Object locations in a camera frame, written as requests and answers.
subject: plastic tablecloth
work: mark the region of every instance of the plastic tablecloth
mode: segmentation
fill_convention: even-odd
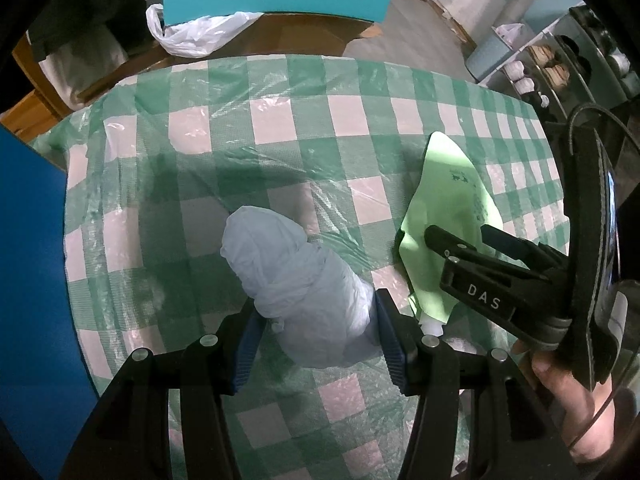
[[[219,249],[241,205],[295,220],[406,306],[396,236],[435,131],[476,166],[505,231],[567,250],[559,175],[533,109],[405,66],[318,56],[175,66],[120,82],[37,138],[33,146],[68,171],[69,299],[98,390],[134,348],[181,349],[239,310],[244,295]],[[461,304],[445,336],[477,351],[510,342]],[[415,405],[382,358],[300,368],[270,330],[248,383],[224,399],[250,480],[396,478]],[[169,418],[183,478],[173,390]],[[465,428],[461,416],[456,462]]]

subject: light green plastic bag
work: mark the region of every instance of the light green plastic bag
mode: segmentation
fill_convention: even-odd
[[[399,248],[420,309],[428,316],[446,323],[458,300],[440,290],[444,258],[427,248],[424,230],[437,225],[481,253],[493,255],[482,244],[483,224],[502,229],[498,208],[458,145],[440,132],[433,133],[420,184],[402,220],[404,237]]]

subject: table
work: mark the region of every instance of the table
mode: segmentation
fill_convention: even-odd
[[[404,307],[396,233],[435,131],[476,166],[505,231],[567,251],[558,170],[533,109],[405,66],[319,56],[174,66],[123,80],[37,138],[68,171],[69,298],[98,390],[134,348],[181,349],[239,310],[242,289],[218,251],[241,205],[299,222]],[[512,340],[461,304],[446,337],[479,351]],[[270,330],[247,385],[224,402],[254,480],[396,478],[415,405],[383,359],[299,368]],[[183,478],[176,391],[170,427]],[[458,433],[460,460],[463,416]]]

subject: object wrapped in plastic bag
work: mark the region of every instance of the object wrapped in plastic bag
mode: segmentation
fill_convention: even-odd
[[[300,366],[349,367],[381,354],[373,287],[292,220],[241,207],[226,220],[220,254]]]
[[[186,23],[162,27],[162,5],[146,10],[146,25],[169,54],[205,57],[226,45],[262,16],[261,12],[236,12],[230,16],[203,16]]]

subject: brown shoe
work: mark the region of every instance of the brown shoe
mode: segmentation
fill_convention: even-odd
[[[553,49],[548,45],[531,45],[527,50],[540,68],[547,66],[555,57]]]
[[[564,90],[569,84],[569,69],[563,64],[543,68],[542,72],[555,92]]]

